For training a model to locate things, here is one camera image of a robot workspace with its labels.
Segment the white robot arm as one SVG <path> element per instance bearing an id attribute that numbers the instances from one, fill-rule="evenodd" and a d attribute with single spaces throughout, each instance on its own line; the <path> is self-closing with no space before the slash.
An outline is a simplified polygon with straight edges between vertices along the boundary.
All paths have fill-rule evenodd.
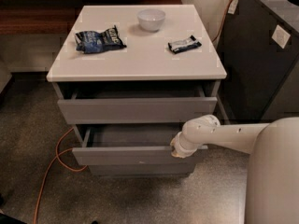
<path id="1" fill-rule="evenodd" d="M 170 142 L 187 158 L 212 144 L 249 154 L 245 224 L 299 224 L 299 118 L 222 125 L 213 115 L 190 119 Z"/>

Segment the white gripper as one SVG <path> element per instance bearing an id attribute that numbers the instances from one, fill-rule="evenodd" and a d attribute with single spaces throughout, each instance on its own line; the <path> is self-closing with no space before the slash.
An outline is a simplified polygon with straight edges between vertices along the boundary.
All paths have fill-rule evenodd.
<path id="1" fill-rule="evenodd" d="M 196 143 L 190 142 L 183 132 L 179 132 L 171 140 L 170 146 L 172 148 L 171 155 L 175 158 L 188 158 L 199 148 Z"/>

